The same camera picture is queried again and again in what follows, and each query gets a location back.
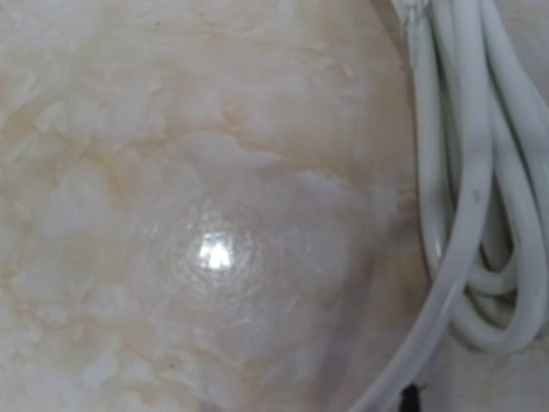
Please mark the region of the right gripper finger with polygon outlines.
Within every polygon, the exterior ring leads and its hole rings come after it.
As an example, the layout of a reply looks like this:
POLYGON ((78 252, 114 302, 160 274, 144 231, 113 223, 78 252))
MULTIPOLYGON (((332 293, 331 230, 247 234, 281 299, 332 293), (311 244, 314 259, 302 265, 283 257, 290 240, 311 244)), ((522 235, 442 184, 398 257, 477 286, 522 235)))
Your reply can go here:
POLYGON ((400 395, 400 401, 398 405, 399 412, 420 412, 421 411, 421 399, 420 395, 422 388, 416 384, 410 384, 406 386, 400 395))

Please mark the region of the white power strip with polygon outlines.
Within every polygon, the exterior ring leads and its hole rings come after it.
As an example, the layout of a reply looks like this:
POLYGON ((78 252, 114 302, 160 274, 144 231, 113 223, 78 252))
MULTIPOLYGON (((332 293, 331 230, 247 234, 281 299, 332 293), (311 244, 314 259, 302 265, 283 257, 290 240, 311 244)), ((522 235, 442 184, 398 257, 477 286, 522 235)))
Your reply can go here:
POLYGON ((493 1, 395 1, 413 74, 431 291, 353 405, 385 411, 448 328, 507 354, 548 331, 548 105, 493 1))

